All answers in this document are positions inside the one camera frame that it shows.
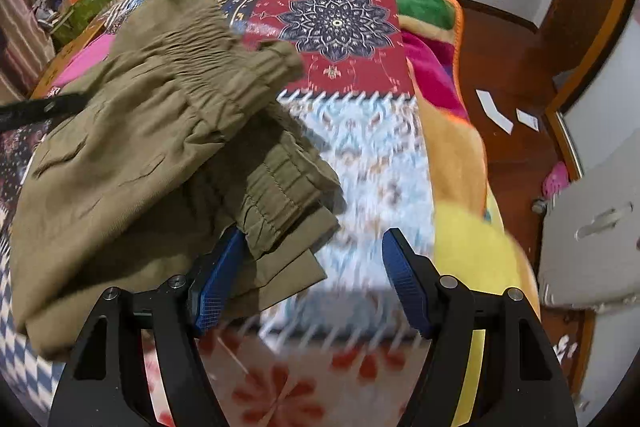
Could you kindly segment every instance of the mandala design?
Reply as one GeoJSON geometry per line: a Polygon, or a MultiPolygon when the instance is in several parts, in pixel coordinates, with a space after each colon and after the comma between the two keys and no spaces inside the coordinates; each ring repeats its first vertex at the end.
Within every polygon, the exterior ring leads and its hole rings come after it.
{"type": "Polygon", "coordinates": [[[388,10],[371,0],[297,0],[278,16],[287,26],[280,38],[296,43],[299,52],[318,52],[332,62],[350,55],[371,57],[375,48],[391,46],[396,28],[388,10]]]}

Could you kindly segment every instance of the black gripper frame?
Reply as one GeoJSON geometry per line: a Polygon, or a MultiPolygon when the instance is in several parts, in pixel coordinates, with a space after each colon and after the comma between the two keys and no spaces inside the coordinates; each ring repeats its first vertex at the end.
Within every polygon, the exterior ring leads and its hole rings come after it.
{"type": "MultiPolygon", "coordinates": [[[[450,427],[473,330],[485,330],[473,427],[576,427],[556,354],[518,289],[502,295],[442,285],[431,261],[391,230],[425,293],[434,324],[429,350],[399,427],[450,427]]],[[[188,312],[192,278],[139,294],[107,290],[67,363],[49,427],[143,427],[156,421],[145,376],[141,329],[154,330],[162,381],[176,427],[228,427],[198,355],[188,312]]]]}

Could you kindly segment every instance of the wooden door frame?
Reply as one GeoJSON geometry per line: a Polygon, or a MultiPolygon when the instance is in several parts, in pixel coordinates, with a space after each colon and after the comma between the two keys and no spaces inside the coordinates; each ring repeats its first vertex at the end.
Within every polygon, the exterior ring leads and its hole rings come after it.
{"type": "Polygon", "coordinates": [[[634,3],[635,0],[612,1],[600,30],[580,64],[572,71],[556,97],[545,109],[546,120],[558,142],[559,151],[569,171],[571,181],[582,177],[582,166],[564,125],[563,115],[593,82],[613,51],[631,15],[634,3]]]}

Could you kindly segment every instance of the striped curtain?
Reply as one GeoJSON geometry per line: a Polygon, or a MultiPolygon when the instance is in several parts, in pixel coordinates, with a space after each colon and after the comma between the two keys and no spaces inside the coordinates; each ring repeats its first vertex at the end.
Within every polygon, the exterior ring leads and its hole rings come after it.
{"type": "Polygon", "coordinates": [[[28,98],[55,51],[31,9],[35,0],[0,0],[0,103],[28,98]]]}

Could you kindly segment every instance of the black and white checkered pattern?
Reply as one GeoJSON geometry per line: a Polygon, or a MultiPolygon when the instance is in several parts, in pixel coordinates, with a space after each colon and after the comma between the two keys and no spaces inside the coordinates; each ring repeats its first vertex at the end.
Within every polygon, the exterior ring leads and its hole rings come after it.
{"type": "MultiPolygon", "coordinates": [[[[63,363],[51,363],[36,355],[24,335],[17,333],[11,312],[12,291],[9,274],[9,239],[0,237],[0,372],[23,403],[33,403],[48,413],[60,381],[63,363]]],[[[30,411],[38,417],[37,411],[30,411]]]]}

